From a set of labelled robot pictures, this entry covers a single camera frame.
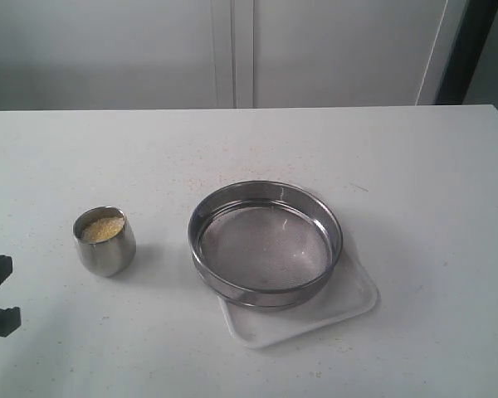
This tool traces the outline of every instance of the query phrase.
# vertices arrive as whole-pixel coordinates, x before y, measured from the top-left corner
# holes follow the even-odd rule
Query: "white table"
[[[186,228],[209,192],[293,182],[338,216],[370,313],[261,351],[229,337]],[[120,206],[113,279],[71,226]],[[0,113],[0,397],[498,397],[498,112],[490,106]]]

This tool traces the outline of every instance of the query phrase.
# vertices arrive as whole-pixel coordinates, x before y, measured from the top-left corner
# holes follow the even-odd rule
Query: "metal sieve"
[[[283,309],[327,283],[343,237],[332,211],[308,192],[280,182],[239,182],[206,197],[188,239],[204,282],[225,299]]]

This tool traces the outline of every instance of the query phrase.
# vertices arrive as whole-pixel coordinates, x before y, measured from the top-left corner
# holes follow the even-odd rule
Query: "stainless steel cup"
[[[123,217],[124,226],[112,238],[97,243],[81,239],[81,233],[94,221],[104,217]],[[74,223],[74,238],[81,263],[99,276],[112,276],[119,273],[133,261],[136,241],[127,217],[116,207],[96,207],[83,213]]]

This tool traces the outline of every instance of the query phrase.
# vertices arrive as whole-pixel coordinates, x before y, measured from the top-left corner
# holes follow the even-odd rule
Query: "white cabinet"
[[[466,0],[0,1],[0,109],[432,103]]]

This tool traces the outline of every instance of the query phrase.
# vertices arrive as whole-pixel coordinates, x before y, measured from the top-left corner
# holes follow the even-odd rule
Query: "plastic tray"
[[[298,307],[262,313],[219,301],[230,334],[246,347],[263,348],[369,311],[378,289],[364,267],[343,253],[329,283]]]

